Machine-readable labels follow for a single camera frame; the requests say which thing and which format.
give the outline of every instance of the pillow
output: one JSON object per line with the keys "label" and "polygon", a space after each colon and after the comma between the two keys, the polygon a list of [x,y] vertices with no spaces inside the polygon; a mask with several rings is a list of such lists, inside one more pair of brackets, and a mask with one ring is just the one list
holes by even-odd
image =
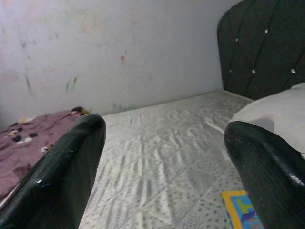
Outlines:
{"label": "pillow", "polygon": [[233,121],[251,123],[279,135],[305,159],[305,83],[247,105]]}

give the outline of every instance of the quilted mattress cover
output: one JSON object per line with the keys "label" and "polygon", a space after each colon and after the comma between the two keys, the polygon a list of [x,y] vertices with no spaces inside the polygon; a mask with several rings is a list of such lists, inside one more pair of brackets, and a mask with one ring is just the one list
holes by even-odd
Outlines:
{"label": "quilted mattress cover", "polygon": [[220,193],[241,190],[224,129],[252,100],[227,91],[111,114],[80,229],[230,228]]}

